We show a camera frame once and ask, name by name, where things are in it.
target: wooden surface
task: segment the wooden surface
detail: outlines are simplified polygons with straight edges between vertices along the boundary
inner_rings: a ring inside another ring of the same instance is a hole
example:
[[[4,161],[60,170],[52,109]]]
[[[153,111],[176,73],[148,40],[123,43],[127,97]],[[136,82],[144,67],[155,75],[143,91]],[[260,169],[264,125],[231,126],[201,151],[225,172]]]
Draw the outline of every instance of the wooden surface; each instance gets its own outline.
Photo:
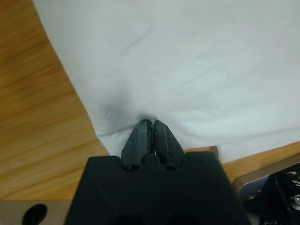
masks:
[[[224,168],[230,180],[300,143]],[[106,155],[29,0],[0,1],[0,199],[70,199],[86,160]]]

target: cloth fold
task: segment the cloth fold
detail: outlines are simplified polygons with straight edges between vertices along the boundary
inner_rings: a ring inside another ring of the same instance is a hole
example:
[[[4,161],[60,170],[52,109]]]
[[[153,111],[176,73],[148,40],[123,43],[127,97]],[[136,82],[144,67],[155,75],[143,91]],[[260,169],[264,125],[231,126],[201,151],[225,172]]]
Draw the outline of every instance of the cloth fold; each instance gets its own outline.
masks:
[[[33,2],[110,154],[142,119],[223,162],[300,141],[299,1]]]

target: mounting hole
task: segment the mounting hole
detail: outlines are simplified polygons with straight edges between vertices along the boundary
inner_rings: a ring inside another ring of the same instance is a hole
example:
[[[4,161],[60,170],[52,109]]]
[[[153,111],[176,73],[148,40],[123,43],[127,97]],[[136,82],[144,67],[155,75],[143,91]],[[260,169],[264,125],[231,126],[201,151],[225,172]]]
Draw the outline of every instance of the mounting hole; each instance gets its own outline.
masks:
[[[46,205],[36,204],[25,212],[22,225],[39,225],[45,219],[46,214]]]

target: metal plate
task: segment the metal plate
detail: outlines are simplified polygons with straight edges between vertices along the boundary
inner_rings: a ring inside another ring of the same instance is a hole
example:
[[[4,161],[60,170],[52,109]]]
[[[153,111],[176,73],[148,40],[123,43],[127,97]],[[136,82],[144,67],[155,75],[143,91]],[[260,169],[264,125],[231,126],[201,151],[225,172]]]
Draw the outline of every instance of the metal plate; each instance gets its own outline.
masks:
[[[0,201],[0,225],[22,225],[24,214],[36,204],[47,207],[46,217],[39,225],[63,225],[71,200]]]

